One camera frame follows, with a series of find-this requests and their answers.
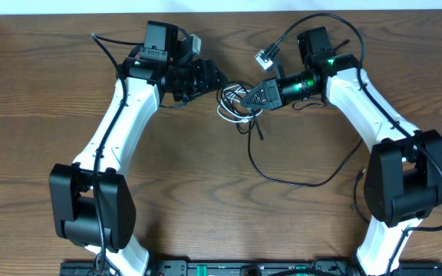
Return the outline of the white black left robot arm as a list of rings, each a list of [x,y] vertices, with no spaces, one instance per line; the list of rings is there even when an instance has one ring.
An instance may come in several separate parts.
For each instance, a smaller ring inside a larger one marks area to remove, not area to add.
[[[198,36],[149,21],[144,41],[114,62],[114,95],[96,132],[71,164],[54,165],[48,179],[58,237],[94,254],[90,262],[62,263],[62,275],[153,273],[149,251],[134,237],[137,213],[127,174],[166,94],[184,107],[226,85],[226,75],[200,51]]]

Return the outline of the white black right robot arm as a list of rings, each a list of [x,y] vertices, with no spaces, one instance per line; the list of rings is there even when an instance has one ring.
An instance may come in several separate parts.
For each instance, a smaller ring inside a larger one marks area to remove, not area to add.
[[[319,95],[337,107],[370,151],[364,200],[371,213],[354,271],[389,275],[422,221],[442,205],[442,137],[404,119],[376,90],[353,54],[339,54],[326,28],[297,37],[304,71],[261,81],[241,100],[248,110],[276,110]]]

